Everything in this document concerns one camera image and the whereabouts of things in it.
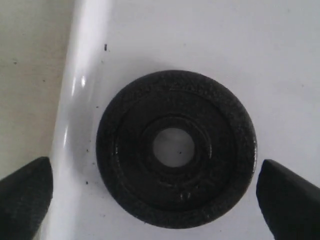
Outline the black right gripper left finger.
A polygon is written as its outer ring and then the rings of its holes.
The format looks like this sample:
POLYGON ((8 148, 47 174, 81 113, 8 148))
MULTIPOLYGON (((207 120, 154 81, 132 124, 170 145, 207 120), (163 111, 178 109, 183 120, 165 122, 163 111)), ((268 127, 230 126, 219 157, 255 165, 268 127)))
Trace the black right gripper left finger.
POLYGON ((53 171, 39 157, 0 180, 0 238, 32 240, 53 197, 53 171))

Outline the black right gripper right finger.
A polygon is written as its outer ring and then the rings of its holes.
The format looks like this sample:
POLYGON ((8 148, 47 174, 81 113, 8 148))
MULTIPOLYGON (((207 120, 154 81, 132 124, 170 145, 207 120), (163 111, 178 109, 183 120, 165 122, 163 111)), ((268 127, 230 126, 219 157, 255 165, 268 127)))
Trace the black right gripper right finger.
POLYGON ((320 189, 280 163, 263 161, 256 184, 259 208, 276 240, 320 238, 320 189))

